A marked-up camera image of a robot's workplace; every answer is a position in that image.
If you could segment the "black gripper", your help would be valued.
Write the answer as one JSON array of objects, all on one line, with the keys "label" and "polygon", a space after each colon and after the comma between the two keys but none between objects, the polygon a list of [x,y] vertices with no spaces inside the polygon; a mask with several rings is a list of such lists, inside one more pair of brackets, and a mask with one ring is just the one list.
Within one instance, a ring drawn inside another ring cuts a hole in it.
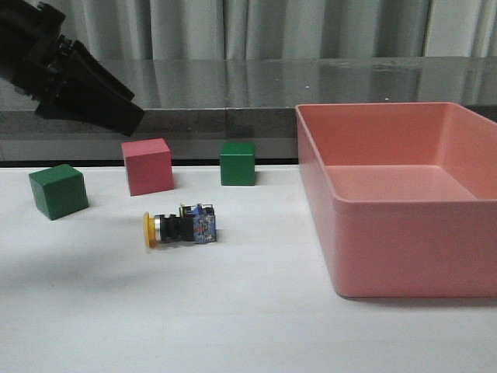
[{"label": "black gripper", "polygon": [[65,14],[46,2],[1,2],[1,77],[40,100],[36,114],[132,135],[144,111],[134,94],[79,40],[61,34]]}]

